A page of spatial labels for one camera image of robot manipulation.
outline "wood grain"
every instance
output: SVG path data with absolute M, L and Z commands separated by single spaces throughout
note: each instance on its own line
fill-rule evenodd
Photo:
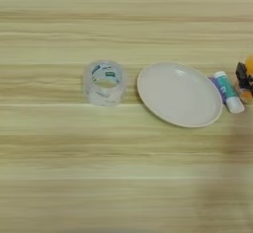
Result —
M 253 52 L 253 0 L 0 0 L 0 232 L 253 231 L 253 108 L 206 128 L 155 117 L 135 89 L 158 61 L 207 75 Z M 113 59 L 116 108 L 84 67 Z

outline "clear tape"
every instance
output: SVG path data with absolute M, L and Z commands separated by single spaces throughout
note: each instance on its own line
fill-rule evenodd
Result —
M 84 87 L 89 103 L 115 106 L 127 89 L 127 75 L 115 61 L 94 61 L 85 70 Z

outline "yellow toy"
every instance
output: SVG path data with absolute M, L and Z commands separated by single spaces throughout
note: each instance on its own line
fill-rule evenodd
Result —
M 239 95 L 246 104 L 253 103 L 253 55 L 244 63 L 238 63 L 236 76 L 239 82 Z

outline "table surface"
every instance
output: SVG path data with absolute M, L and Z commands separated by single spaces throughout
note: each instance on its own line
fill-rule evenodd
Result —
M 253 108 L 206 128 L 141 103 L 145 66 L 233 74 L 253 0 L 0 0 L 0 232 L 253 232 Z M 84 67 L 113 59 L 116 108 L 86 103 Z

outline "white plate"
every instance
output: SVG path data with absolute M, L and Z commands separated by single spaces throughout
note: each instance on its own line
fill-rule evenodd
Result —
M 152 112 L 176 125 L 207 126 L 222 111 L 216 86 L 201 72 L 183 65 L 157 63 L 144 68 L 137 89 Z

